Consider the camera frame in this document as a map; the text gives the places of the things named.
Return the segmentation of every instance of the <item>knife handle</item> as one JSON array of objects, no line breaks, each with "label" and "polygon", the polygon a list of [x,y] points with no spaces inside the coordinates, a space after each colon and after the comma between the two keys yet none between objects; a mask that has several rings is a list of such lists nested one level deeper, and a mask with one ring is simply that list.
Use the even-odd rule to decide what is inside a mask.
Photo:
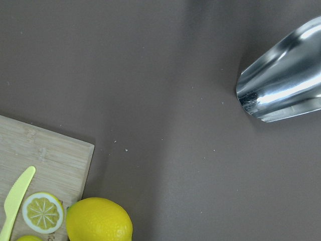
[{"label": "knife handle", "polygon": [[0,233],[0,241],[9,241],[16,217],[6,218]]}]

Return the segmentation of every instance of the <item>whole lemon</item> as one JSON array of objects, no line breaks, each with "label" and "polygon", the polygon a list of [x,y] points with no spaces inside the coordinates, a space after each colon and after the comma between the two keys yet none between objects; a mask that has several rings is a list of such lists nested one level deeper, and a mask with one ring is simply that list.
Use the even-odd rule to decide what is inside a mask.
[{"label": "whole lemon", "polygon": [[42,241],[42,239],[37,236],[26,235],[26,236],[20,237],[19,239],[17,239],[17,241]]},{"label": "whole lemon", "polygon": [[131,241],[132,223],[127,212],[105,198],[80,200],[67,210],[70,241]]}]

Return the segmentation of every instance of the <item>stainless steel scoop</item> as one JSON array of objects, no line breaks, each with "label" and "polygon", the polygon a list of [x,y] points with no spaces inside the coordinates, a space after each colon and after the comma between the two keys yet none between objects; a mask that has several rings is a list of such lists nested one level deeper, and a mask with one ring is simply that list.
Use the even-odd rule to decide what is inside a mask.
[{"label": "stainless steel scoop", "polygon": [[243,108],[265,122],[321,109],[321,17],[285,37],[236,86]]}]

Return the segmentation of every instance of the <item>knife blade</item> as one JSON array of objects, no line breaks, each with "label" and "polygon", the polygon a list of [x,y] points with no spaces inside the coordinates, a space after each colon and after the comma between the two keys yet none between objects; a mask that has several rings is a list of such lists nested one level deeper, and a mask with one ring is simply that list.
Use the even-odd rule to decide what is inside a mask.
[{"label": "knife blade", "polygon": [[8,241],[26,190],[36,172],[34,166],[28,167],[16,180],[5,200],[6,220],[0,233],[0,241]]}]

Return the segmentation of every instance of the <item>gray tabletop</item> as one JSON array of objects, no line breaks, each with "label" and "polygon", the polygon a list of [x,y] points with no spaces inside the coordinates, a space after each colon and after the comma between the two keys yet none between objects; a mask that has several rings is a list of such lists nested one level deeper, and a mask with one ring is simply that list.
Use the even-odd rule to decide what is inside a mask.
[{"label": "gray tabletop", "polygon": [[0,114],[95,144],[83,198],[133,241],[319,240],[321,112],[248,115],[240,72],[321,1],[1,1]]}]

